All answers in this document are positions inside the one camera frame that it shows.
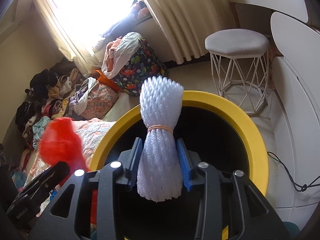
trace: curtain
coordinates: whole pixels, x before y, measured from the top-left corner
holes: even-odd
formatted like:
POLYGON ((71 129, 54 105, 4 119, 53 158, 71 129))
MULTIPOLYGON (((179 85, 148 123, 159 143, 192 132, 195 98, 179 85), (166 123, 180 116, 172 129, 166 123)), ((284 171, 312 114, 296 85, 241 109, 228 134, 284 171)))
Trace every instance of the curtain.
POLYGON ((210 34, 235 28, 228 0, 145 0, 169 42, 177 64, 205 55, 210 34))
POLYGON ((89 43, 86 43, 90 34, 84 31, 81 20, 76 17, 80 13, 85 18, 85 10, 82 14, 75 11, 71 0, 34 0, 34 4, 59 50, 68 60, 74 60, 83 75, 101 67, 89 43))

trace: pink patterned bag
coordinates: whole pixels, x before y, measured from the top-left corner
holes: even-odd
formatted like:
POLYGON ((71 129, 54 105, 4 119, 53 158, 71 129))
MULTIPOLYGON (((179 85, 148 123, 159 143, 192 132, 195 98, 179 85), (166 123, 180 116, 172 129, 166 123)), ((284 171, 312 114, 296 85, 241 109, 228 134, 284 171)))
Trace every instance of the pink patterned bag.
POLYGON ((118 94, 111 87, 97 81, 88 94, 86 109, 81 116, 87 120, 94 117, 102 119, 118 99, 118 94))

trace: stool seat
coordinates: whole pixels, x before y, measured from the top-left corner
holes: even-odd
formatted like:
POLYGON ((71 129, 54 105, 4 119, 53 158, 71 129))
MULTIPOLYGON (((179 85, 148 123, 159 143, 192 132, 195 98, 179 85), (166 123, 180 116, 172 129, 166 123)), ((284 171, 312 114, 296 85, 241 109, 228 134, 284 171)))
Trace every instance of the stool seat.
POLYGON ((244 57, 262 55, 269 48, 268 39, 261 33, 246 29, 222 30, 205 39, 205 48, 218 55, 244 57))

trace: gray cushioned stool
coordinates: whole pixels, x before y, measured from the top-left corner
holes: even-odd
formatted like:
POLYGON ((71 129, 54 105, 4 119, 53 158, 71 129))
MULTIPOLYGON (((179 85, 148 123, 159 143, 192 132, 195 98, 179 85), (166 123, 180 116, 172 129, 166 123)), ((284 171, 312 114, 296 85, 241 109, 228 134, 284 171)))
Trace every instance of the gray cushioned stool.
POLYGON ((242 84, 245 95, 244 100, 249 97, 252 110, 246 111, 248 115, 256 114, 264 104, 269 77, 269 58, 267 50, 270 44, 268 39, 261 33, 245 29, 230 29, 216 32, 205 39, 205 48, 210 52, 211 70, 214 85, 220 96, 229 99, 227 90, 231 85, 242 84), (221 66, 221 57, 230 59, 227 71, 221 66), (251 67, 244 75, 237 59, 253 58, 251 67), (257 69, 262 68, 263 77, 258 77, 257 69), (236 70, 240 80, 233 80, 233 72, 236 70), (251 88, 254 87, 260 95, 258 102, 253 104, 250 95, 251 88))

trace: rubber band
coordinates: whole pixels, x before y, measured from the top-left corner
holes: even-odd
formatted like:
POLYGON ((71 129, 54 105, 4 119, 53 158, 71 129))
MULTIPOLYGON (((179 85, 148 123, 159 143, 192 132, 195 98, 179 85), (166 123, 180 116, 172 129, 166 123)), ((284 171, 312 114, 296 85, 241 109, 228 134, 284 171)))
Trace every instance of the rubber band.
POLYGON ((160 124, 151 125, 151 126, 148 128, 148 132, 150 132, 151 130, 154 130, 154 129, 167 130, 167 131, 173 133, 173 130, 172 130, 169 126, 160 125, 160 124))

